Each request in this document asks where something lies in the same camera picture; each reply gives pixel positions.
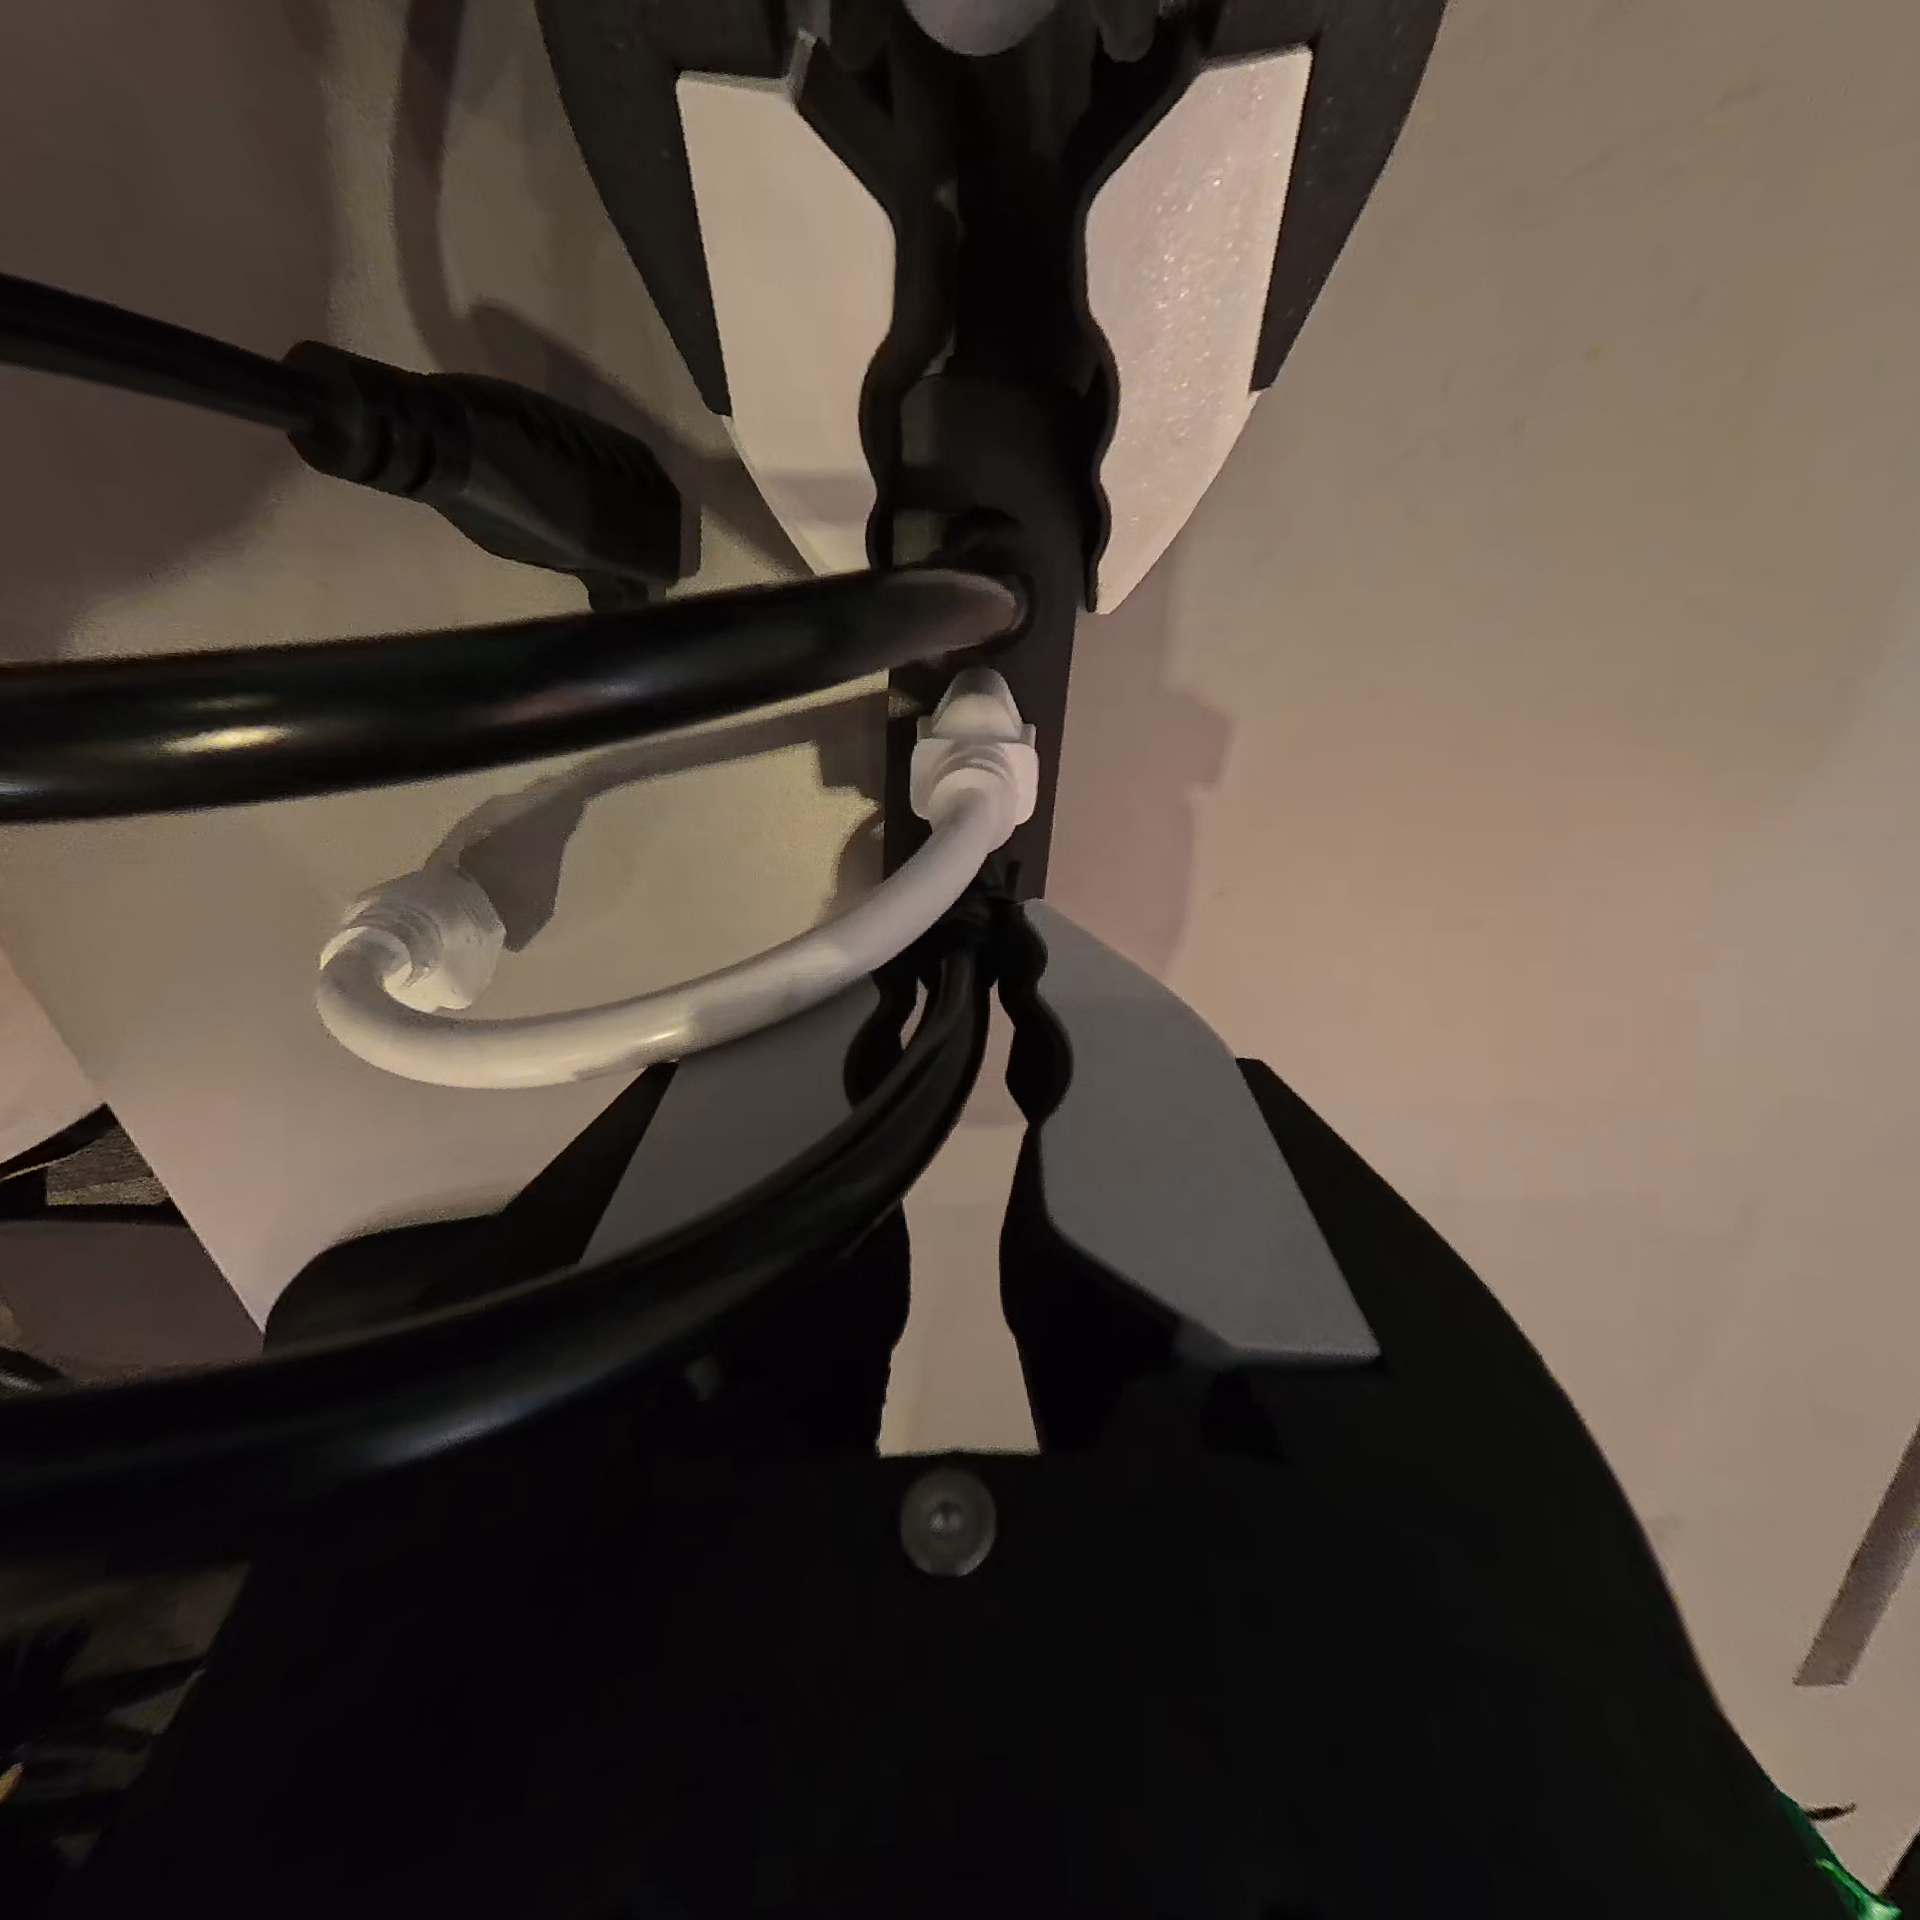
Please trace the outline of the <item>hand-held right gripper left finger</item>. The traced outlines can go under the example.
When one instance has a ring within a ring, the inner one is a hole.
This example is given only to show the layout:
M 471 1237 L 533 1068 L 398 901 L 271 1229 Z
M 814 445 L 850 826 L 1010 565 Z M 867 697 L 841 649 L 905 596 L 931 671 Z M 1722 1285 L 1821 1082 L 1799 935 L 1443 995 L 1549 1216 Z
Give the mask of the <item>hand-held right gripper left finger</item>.
M 577 1272 L 645 1255 L 809 1153 L 851 1113 L 848 1056 L 879 1012 L 872 976 L 744 1041 L 678 1063 Z

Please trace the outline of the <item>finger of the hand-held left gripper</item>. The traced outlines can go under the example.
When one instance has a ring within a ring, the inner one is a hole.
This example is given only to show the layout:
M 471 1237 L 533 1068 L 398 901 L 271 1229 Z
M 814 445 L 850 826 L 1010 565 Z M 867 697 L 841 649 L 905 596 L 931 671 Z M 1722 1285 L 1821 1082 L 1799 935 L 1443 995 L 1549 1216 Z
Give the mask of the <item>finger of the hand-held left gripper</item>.
M 1095 175 L 1085 300 L 1111 391 L 1093 469 L 1098 615 L 1185 529 L 1257 407 L 1306 88 L 1306 51 L 1176 52 Z
M 867 565 L 859 399 L 895 300 L 895 235 L 791 80 L 685 73 L 675 106 L 734 449 L 814 573 Z

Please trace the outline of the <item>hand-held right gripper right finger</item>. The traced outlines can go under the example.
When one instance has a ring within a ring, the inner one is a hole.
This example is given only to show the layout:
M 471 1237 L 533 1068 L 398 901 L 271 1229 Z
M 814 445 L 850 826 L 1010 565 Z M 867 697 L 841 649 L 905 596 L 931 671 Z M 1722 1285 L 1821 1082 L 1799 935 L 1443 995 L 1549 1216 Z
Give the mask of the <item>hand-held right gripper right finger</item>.
M 1005 1085 L 1035 1147 L 1040 1225 L 1231 1365 L 1365 1367 L 1381 1343 L 1227 1043 L 1049 903 L 1022 911 Z

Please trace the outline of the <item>black power strip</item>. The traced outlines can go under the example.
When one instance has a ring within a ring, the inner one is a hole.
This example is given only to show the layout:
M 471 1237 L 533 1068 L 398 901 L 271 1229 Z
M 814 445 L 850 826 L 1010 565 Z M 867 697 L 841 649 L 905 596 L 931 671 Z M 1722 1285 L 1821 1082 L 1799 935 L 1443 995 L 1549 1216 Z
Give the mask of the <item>black power strip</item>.
M 897 668 L 886 688 L 879 876 L 890 879 L 927 829 L 906 803 L 919 720 L 960 665 L 990 665 L 1037 731 L 1040 796 L 995 855 L 1014 901 L 1045 897 L 1059 785 L 1072 643 L 1088 591 L 1085 480 L 1073 467 L 1067 399 L 1030 381 L 930 372 L 899 400 L 897 451 L 878 484 L 872 563 L 943 563 L 995 571 L 1023 593 L 1008 641 Z

